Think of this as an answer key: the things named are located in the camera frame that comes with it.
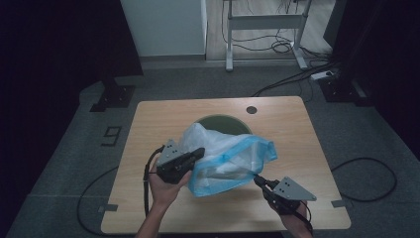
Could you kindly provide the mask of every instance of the floor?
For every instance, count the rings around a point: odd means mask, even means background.
[[[227,1],[207,1],[207,60],[223,60],[225,58],[226,39],[227,39],[227,14],[229,2]],[[277,14],[301,14],[308,1],[288,0],[238,0],[233,1],[233,15],[277,15]],[[331,47],[323,39],[325,28],[330,19],[335,0],[312,1],[309,17],[303,33],[301,46],[313,52],[330,53]],[[274,29],[274,30],[249,30],[234,31],[234,44],[241,47],[234,47],[234,59],[253,60],[253,59],[294,59],[291,52],[276,53],[271,49],[275,43],[275,35],[278,32],[279,37],[293,41],[294,34],[297,31],[292,29]],[[248,39],[257,39],[254,41],[239,42]],[[278,52],[285,52],[287,48],[278,47]]]
[[[111,171],[99,177],[119,165],[139,102],[247,97],[260,88],[301,72],[296,63],[237,66],[233,72],[226,72],[223,66],[214,64],[183,68],[169,66],[147,68],[144,76],[120,78],[119,83],[136,85],[127,108],[89,112],[103,91],[100,82],[80,93],[80,106],[71,124],[28,194],[7,237],[98,237],[96,234],[101,234],[103,211],[116,173]],[[272,88],[261,96],[287,95],[298,95],[305,101],[330,168],[354,158],[370,157],[386,163],[398,181],[390,195],[375,202],[344,198],[352,220],[351,228],[317,230],[315,227],[315,237],[420,237],[420,162],[377,111],[353,103],[327,103],[319,85],[307,79]],[[121,126],[116,145],[102,146],[113,142],[114,138],[104,135],[107,128],[116,126]],[[370,161],[351,163],[333,172],[333,176],[340,192],[362,199],[384,194],[394,183],[390,171]],[[81,199],[86,188],[98,178]],[[274,235],[260,234],[257,237],[271,238]],[[246,236],[214,234],[199,237]]]

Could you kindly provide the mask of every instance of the blue plastic bag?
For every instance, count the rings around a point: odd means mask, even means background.
[[[207,196],[250,182],[265,163],[277,159],[272,141],[244,134],[227,135],[192,124],[180,139],[182,151],[205,148],[196,162],[188,188],[195,196]]]

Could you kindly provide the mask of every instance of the black curtain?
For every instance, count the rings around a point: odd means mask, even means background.
[[[333,60],[339,83],[357,82],[420,160],[419,12],[417,1],[347,1]]]
[[[3,237],[71,121],[79,92],[143,72],[119,0],[3,0],[0,17]]]

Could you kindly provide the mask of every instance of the hand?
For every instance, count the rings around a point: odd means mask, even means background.
[[[170,205],[176,200],[181,188],[186,185],[191,177],[191,171],[186,173],[178,184],[171,184],[164,182],[157,174],[157,165],[155,164],[149,174],[149,181],[151,184],[152,196],[154,198],[154,206],[163,209],[168,209]]]
[[[300,213],[303,217],[306,218],[306,206],[300,204],[297,208],[297,212]],[[275,212],[275,208],[270,204],[269,205]],[[281,222],[283,223],[284,227],[293,235],[295,238],[311,238],[312,235],[309,232],[308,228],[305,226],[305,223],[301,221],[294,215],[279,215],[281,218]]]

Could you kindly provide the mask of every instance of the gray carpet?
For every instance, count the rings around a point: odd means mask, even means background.
[[[104,172],[119,165],[137,104],[145,100],[247,97],[260,88],[300,72],[296,65],[146,69],[145,76],[118,78],[136,83],[128,108],[89,112],[102,93],[96,83],[80,93],[80,106],[43,174],[28,194],[8,237],[97,237],[77,221],[76,205],[84,189]],[[290,83],[261,96],[300,95],[331,168],[358,157],[387,163],[396,173],[394,193],[376,202],[345,198],[352,220],[348,230],[316,230],[315,237],[420,237],[420,163],[373,107],[326,103],[319,86],[308,80]],[[121,126],[114,138],[108,127]],[[87,228],[100,232],[116,171],[90,188],[80,205]],[[391,173],[373,162],[356,162],[334,172],[341,192],[373,198],[392,185]]]

